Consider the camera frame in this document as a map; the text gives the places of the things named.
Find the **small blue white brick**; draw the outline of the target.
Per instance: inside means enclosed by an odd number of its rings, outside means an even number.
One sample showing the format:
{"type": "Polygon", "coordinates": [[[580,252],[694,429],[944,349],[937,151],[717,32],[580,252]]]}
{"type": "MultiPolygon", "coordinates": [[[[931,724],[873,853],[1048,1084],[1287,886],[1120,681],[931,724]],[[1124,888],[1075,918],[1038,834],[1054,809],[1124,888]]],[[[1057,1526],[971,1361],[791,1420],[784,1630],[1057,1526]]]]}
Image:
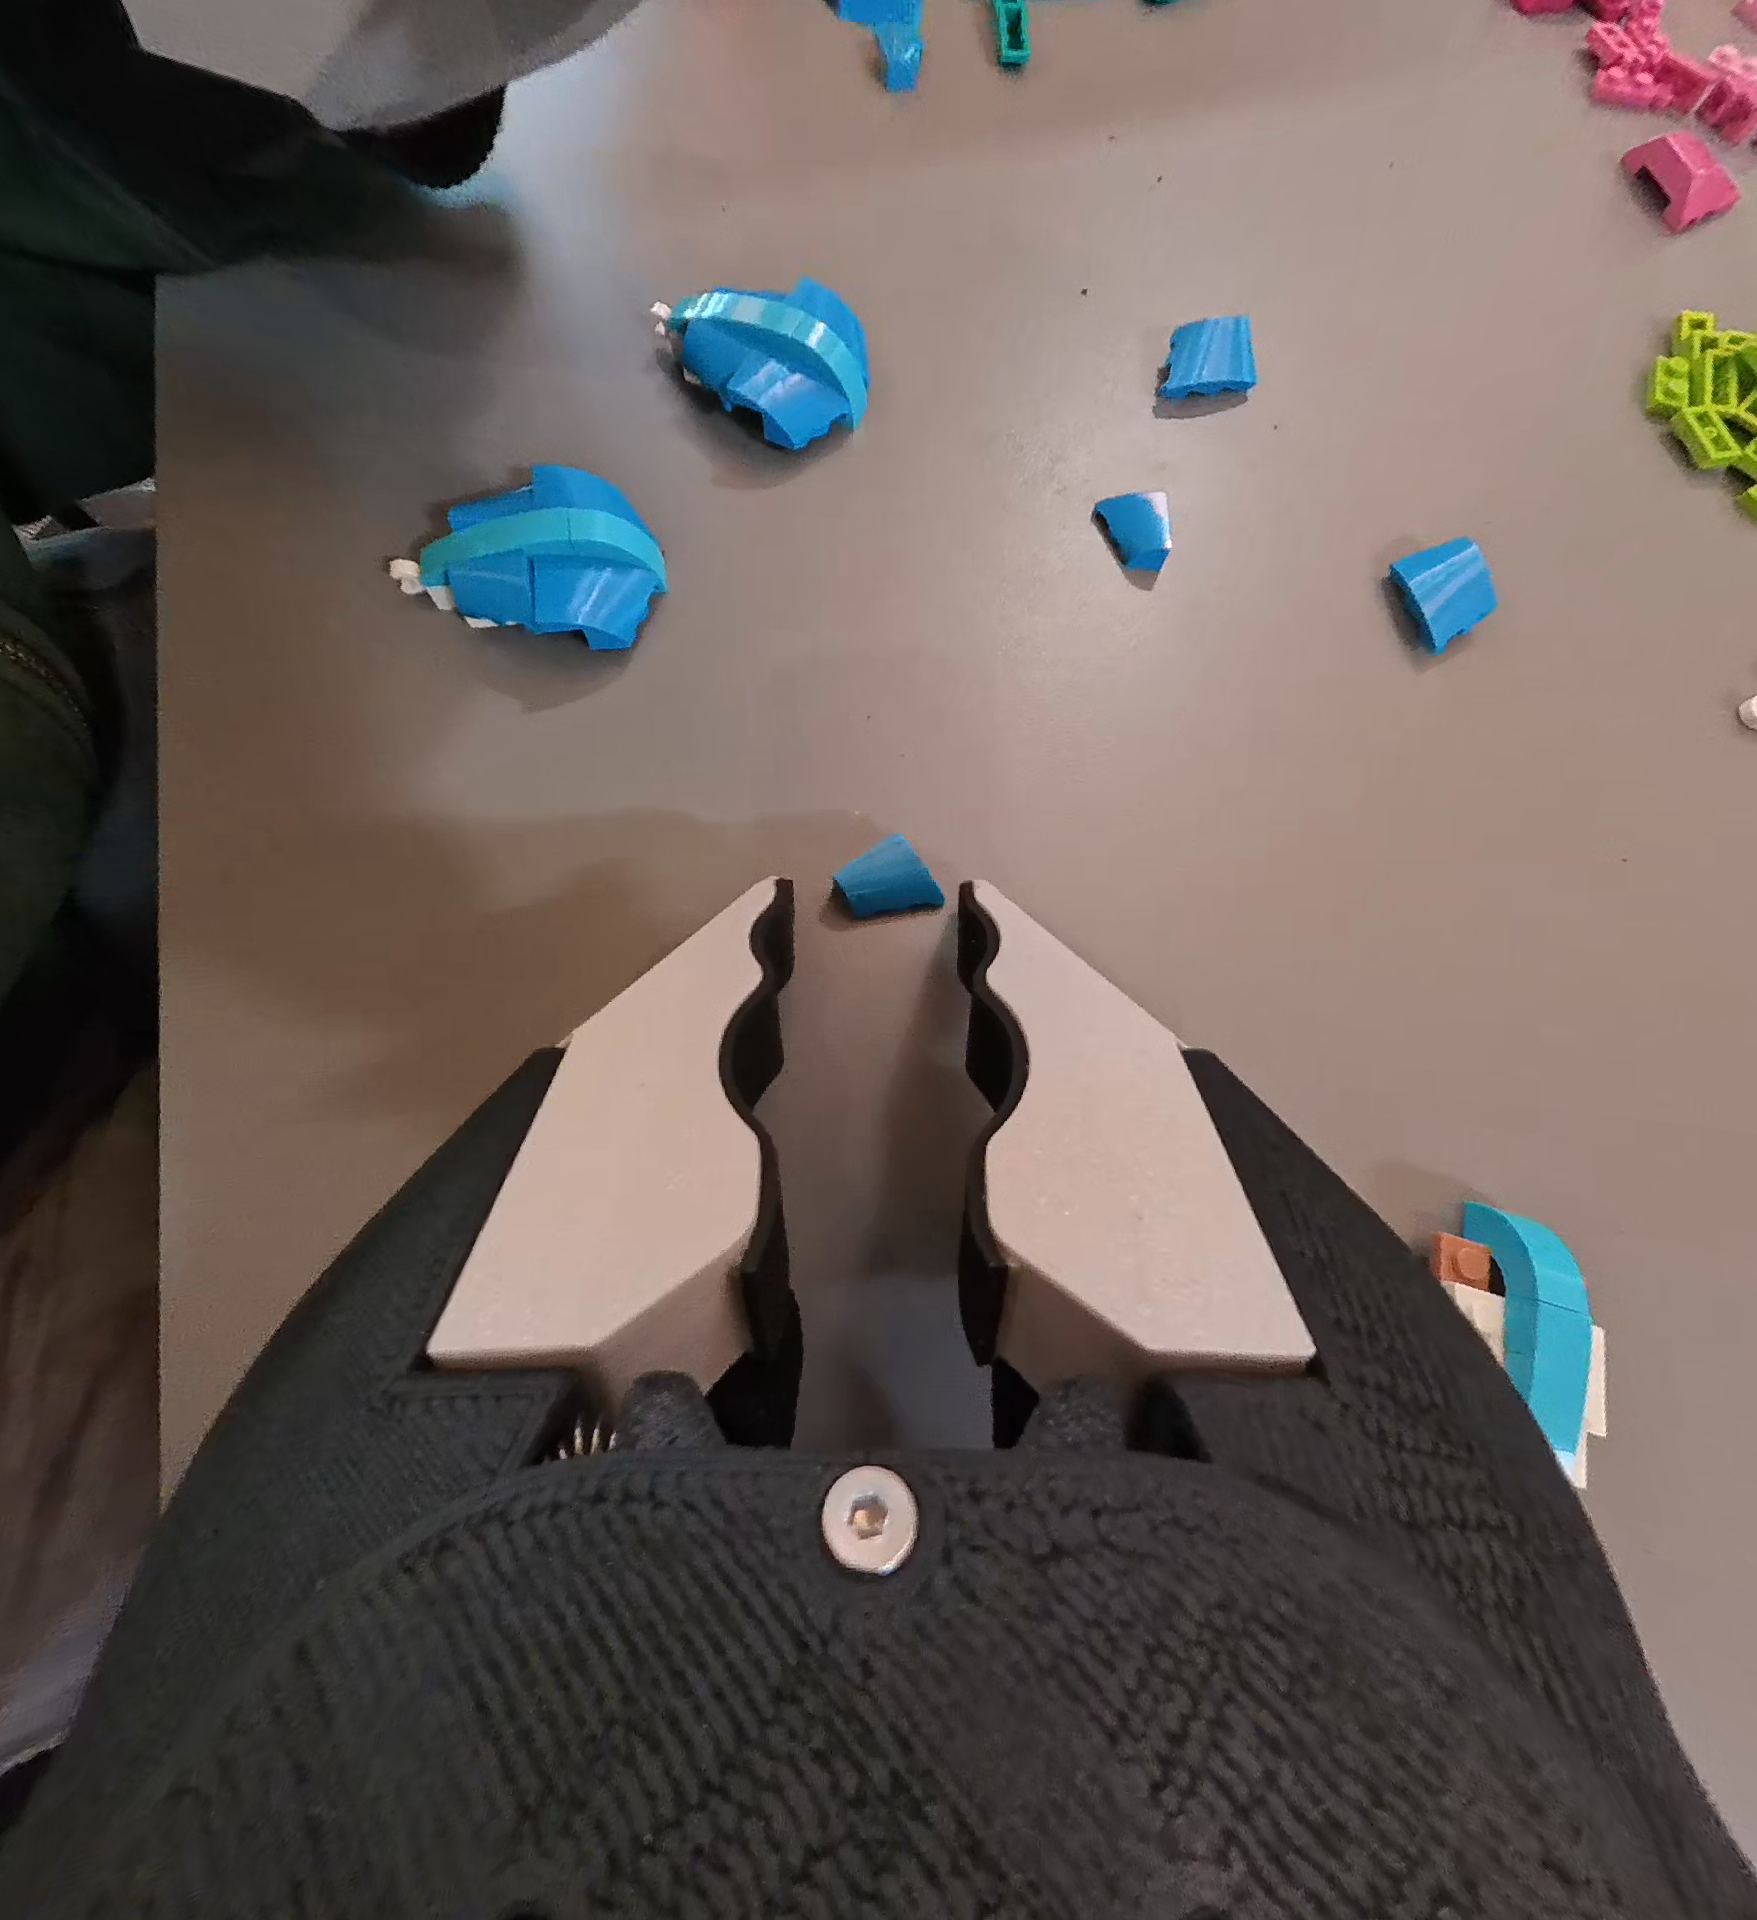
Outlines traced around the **small blue white brick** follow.
{"type": "Polygon", "coordinates": [[[1127,573],[1158,578],[1175,543],[1166,491],[1106,495],[1090,516],[1127,573]]]}

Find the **magenta arched brick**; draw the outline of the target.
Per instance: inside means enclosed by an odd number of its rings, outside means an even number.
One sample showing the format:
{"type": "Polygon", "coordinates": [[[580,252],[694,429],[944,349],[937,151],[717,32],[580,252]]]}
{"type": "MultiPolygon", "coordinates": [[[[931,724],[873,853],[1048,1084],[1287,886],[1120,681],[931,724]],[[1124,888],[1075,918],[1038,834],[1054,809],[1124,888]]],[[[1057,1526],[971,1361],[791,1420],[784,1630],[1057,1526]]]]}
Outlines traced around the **magenta arched brick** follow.
{"type": "Polygon", "coordinates": [[[1740,184],[1690,130],[1664,130],[1630,148],[1617,169],[1634,189],[1645,189],[1655,200],[1658,218],[1672,236],[1721,218],[1740,206],[1740,184]]]}

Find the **beige trousers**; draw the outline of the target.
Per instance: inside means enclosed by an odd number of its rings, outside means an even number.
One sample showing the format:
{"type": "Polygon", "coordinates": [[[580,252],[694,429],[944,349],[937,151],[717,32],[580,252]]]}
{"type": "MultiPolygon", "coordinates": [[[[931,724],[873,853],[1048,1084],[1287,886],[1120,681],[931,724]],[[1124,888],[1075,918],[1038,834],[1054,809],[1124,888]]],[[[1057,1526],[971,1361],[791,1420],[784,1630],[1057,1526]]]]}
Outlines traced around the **beige trousers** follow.
{"type": "Polygon", "coordinates": [[[159,1084],[0,1163],[0,1780],[65,1738],[159,1507],[159,1084]]]}

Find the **pile of pink bricks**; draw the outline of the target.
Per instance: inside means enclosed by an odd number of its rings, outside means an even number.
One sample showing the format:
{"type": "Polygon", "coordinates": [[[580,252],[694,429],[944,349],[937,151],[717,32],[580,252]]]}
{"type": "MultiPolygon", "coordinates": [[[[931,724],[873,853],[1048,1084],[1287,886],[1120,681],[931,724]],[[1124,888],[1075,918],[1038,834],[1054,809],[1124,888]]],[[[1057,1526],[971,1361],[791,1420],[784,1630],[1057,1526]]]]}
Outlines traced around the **pile of pink bricks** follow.
{"type": "Polygon", "coordinates": [[[1731,16],[1752,38],[1705,54],[1677,44],[1666,2],[1507,2],[1526,18],[1569,16],[1582,24],[1578,50],[1587,99],[1604,110],[1687,121],[1731,148],[1757,151],[1757,2],[1731,16]]]}

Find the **blue curved brick assembly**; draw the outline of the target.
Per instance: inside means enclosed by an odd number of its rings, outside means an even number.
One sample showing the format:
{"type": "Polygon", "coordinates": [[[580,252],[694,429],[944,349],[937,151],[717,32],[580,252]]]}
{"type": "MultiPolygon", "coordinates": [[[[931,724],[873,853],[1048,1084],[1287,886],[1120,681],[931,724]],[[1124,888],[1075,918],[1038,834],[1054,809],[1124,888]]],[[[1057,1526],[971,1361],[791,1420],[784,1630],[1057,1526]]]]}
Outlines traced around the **blue curved brick assembly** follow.
{"type": "Polygon", "coordinates": [[[457,499],[444,516],[446,529],[385,573],[472,630],[580,636],[623,652],[669,589],[642,513],[582,466],[537,465],[521,487],[457,499]]]}
{"type": "Polygon", "coordinates": [[[758,419],[767,446],[804,451],[870,410],[870,349],[858,313],[817,278],[788,293],[714,286],[650,305],[681,380],[724,412],[758,419]]]}

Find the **small blue wedge brick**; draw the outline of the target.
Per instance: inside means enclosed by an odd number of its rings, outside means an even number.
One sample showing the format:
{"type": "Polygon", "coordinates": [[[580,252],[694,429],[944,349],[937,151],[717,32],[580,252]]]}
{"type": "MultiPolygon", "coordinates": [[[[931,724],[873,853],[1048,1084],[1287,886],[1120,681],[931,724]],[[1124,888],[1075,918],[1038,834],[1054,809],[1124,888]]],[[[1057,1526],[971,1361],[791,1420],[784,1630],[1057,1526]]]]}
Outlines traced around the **small blue wedge brick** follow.
{"type": "Polygon", "coordinates": [[[866,853],[838,865],[832,876],[832,891],[858,924],[946,906],[944,886],[903,834],[882,835],[866,853]]]}

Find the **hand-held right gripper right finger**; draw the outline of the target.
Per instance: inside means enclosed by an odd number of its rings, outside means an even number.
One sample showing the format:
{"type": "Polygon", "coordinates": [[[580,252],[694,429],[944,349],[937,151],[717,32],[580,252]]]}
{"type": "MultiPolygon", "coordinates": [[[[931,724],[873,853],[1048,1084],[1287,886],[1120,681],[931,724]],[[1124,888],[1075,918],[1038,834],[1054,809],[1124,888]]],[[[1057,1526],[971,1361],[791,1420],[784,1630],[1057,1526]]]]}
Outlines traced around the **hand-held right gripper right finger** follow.
{"type": "Polygon", "coordinates": [[[1075,1381],[1306,1377],[1317,1343],[1177,1034],[991,881],[963,881],[960,1305],[991,1441],[1075,1381]]]}

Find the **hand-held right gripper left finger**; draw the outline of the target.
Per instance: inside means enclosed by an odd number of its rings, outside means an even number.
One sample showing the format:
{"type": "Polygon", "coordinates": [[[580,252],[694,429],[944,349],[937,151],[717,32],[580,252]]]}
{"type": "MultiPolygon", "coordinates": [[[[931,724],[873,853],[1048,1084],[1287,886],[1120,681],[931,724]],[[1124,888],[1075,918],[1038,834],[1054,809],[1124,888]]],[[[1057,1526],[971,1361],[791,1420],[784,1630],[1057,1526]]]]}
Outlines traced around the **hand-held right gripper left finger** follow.
{"type": "Polygon", "coordinates": [[[561,1368],[597,1413],[650,1373],[791,1448],[804,1331],[759,1101],[788,1052],[795,886],[766,876],[561,1043],[427,1342],[434,1372],[561,1368]]]}

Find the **blue curved slope brick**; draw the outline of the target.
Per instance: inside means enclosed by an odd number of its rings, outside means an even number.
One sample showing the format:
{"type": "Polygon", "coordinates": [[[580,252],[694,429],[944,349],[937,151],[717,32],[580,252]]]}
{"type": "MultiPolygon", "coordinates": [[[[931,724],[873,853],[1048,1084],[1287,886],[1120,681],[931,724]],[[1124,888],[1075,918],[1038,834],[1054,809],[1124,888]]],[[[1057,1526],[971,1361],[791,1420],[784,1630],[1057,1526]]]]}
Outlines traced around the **blue curved slope brick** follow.
{"type": "Polygon", "coordinates": [[[1180,323],[1166,341],[1155,397],[1166,404],[1246,397],[1258,389],[1250,313],[1180,323]]]}
{"type": "Polygon", "coordinates": [[[1470,636],[1497,610],[1489,561],[1472,537],[1403,554],[1389,565],[1389,582],[1431,656],[1470,636]]]}

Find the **teal white brown brick assembly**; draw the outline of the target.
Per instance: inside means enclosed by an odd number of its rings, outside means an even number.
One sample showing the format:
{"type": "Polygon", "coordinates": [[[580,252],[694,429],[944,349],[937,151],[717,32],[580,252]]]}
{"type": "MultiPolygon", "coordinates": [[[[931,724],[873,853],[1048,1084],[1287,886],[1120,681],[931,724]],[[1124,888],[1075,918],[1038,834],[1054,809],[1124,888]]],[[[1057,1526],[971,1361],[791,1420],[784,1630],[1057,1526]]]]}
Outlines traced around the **teal white brown brick assembly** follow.
{"type": "Polygon", "coordinates": [[[1586,1275],[1549,1226],[1468,1200],[1456,1232],[1434,1232],[1429,1269],[1531,1409],[1569,1484],[1606,1437],[1606,1332],[1586,1275]]]}

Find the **pile of green bricks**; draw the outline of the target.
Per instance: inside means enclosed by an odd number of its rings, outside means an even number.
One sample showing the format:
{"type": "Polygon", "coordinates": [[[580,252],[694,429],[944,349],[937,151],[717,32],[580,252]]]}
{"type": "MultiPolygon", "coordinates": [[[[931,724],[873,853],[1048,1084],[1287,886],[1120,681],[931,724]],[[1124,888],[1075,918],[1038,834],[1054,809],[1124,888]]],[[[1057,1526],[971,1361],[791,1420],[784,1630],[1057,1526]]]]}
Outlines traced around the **pile of green bricks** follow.
{"type": "Polygon", "coordinates": [[[1676,313],[1642,382],[1642,412],[1690,466],[1727,475],[1736,506],[1757,522],[1757,334],[1705,308],[1676,313]]]}

